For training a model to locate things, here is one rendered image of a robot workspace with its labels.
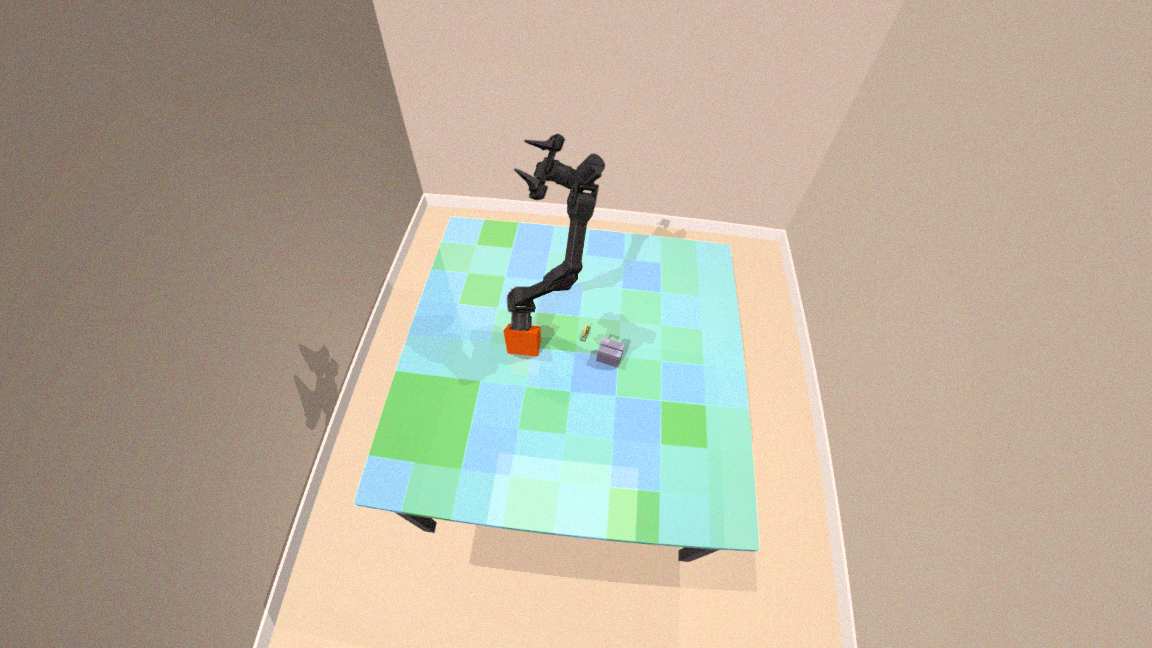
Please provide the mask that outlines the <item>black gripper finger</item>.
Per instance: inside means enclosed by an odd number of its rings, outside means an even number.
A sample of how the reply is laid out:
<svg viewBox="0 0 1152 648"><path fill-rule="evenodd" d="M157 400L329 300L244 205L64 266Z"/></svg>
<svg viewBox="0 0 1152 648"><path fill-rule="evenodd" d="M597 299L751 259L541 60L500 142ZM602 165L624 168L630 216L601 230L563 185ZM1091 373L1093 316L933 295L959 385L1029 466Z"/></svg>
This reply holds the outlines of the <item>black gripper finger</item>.
<svg viewBox="0 0 1152 648"><path fill-rule="evenodd" d="M550 148L553 146L554 138L552 138L552 140L543 140L543 141L525 140L524 142L526 142L530 145L538 146L543 151L545 151L545 150L548 150Z"/></svg>
<svg viewBox="0 0 1152 648"><path fill-rule="evenodd" d="M530 174L528 174L524 171L520 171L520 169L514 169L514 171L517 172L520 174L520 176L525 180L526 184L529 186L529 191L537 190L538 184L540 183L539 179L531 176Z"/></svg>

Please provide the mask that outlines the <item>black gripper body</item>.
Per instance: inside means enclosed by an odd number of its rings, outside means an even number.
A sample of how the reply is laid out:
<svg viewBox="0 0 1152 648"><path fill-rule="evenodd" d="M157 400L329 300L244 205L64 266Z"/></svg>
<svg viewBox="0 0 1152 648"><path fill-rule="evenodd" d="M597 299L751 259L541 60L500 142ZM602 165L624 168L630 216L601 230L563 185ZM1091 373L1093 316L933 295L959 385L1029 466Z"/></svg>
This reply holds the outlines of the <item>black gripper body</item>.
<svg viewBox="0 0 1152 648"><path fill-rule="evenodd" d="M529 198L532 199L544 199L545 193L547 190L546 181L547 179L558 184L567 186L573 179L573 166L564 165L555 160L558 151L561 151L564 138L559 133L551 136L550 140L554 138L553 146L548 149L550 155L541 171L540 183L537 190L530 191Z"/></svg>

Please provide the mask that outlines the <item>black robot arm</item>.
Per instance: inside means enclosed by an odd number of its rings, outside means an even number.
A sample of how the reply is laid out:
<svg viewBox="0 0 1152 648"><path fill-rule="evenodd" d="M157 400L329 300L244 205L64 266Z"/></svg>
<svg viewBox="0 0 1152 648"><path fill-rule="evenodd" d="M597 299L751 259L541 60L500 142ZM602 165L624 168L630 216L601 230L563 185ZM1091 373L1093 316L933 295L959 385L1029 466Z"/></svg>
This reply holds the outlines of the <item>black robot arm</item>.
<svg viewBox="0 0 1152 648"><path fill-rule="evenodd" d="M532 286L515 286L507 294L507 310L511 312L510 330L528 331L532 324L531 312L536 306L533 299L541 297L553 291L570 291L578 280L583 268L582 256L588 229L588 221L594 213L599 184L594 182L602 178L605 168L602 158L592 153L573 172L573 179L564 186L570 189L567 198L567 214L570 219L564 261L543 276L540 282ZM589 190L592 193L583 193ZM526 306L526 307L522 307Z"/></svg>

